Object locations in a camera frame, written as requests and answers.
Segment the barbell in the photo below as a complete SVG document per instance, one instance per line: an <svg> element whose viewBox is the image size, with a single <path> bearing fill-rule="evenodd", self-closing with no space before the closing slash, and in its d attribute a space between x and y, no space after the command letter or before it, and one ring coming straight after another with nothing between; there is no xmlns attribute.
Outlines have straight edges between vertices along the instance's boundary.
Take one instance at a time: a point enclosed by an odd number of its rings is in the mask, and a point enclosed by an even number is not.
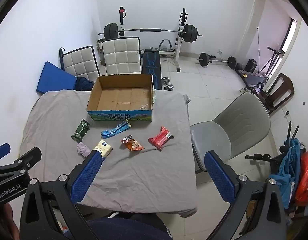
<svg viewBox="0 0 308 240"><path fill-rule="evenodd" d="M209 63L212 63L213 61L226 62L227 65L231 69L235 69L236 64L237 64L237 60L236 60L235 57L229 57L228 60L215 60L213 58L215 58L215 57L214 56L210 56L207 53L202 53L197 60L199 60L199 64L201 64L202 67L207 67L207 65Z"/></svg>
<svg viewBox="0 0 308 240"><path fill-rule="evenodd" d="M99 33L98 35L104 34L104 38L115 39L118 37L118 33L120 32L131 32L131 31L140 31L140 32L175 32L181 33L183 35L183 39L186 42L194 42L197 40L197 36L203 36L198 34L197 28L194 25L186 24L184 27L184 31L174 31L174 30L162 30L162 29L128 29L128 30L118 30L118 26L116 23L109 23L104 27L104 32Z"/></svg>

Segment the gray tablecloth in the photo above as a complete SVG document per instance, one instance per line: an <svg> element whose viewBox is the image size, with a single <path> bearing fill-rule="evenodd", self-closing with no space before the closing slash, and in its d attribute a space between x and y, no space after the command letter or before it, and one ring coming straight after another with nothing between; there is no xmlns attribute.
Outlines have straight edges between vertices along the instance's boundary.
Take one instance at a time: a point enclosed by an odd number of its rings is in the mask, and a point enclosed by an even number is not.
<svg viewBox="0 0 308 240"><path fill-rule="evenodd" d="M186 217L197 210L196 179L188 113L182 94L155 90L152 122L131 122L132 127L105 141L113 151L102 163L81 204L123 212L179 213ZM119 122L93 121L86 112L90 92L62 90L44 94L33 107L20 148L33 147L42 159L29 172L40 181L69 174L83 161L71 138L82 118L90 124L83 143L93 149L102 130ZM148 142L161 126L173 135L162 151ZM121 139L132 135L144 150L129 152Z"/></svg>

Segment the orange plastic bag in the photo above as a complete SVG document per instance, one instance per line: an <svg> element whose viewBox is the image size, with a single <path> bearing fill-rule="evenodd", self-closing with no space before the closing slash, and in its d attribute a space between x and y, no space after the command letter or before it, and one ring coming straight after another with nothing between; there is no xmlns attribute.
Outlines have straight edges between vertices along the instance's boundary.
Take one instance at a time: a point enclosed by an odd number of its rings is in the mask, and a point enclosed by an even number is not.
<svg viewBox="0 0 308 240"><path fill-rule="evenodd" d="M300 181L295 193L295 205L308 204L308 152L302 154L300 159Z"/></svg>

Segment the metal screw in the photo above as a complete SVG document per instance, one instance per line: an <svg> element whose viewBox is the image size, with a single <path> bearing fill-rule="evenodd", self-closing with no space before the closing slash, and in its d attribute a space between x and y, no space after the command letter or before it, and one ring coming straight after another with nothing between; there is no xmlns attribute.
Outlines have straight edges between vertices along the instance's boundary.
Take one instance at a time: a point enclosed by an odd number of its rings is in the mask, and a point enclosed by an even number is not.
<svg viewBox="0 0 308 240"><path fill-rule="evenodd" d="M31 179L30 184L34 185L37 182L37 179Z"/></svg>
<svg viewBox="0 0 308 240"><path fill-rule="evenodd" d="M276 180L275 179L269 179L270 184L275 185L276 184Z"/></svg>
<svg viewBox="0 0 308 240"><path fill-rule="evenodd" d="M247 181L247 177L245 175L239 175L238 177L241 181Z"/></svg>
<svg viewBox="0 0 308 240"><path fill-rule="evenodd" d="M67 176L65 174L63 174L63 175L60 175L58 177L58 179L59 179L59 181L65 181L67 179Z"/></svg>

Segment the cardboard box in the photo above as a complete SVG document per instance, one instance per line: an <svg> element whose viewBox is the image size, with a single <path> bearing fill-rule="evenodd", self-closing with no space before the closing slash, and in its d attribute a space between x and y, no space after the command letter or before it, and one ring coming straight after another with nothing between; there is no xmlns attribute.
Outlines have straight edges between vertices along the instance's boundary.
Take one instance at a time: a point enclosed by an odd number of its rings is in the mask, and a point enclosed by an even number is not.
<svg viewBox="0 0 308 240"><path fill-rule="evenodd" d="M95 121L151 121L152 108L152 75L121 74L97 78L86 110Z"/></svg>

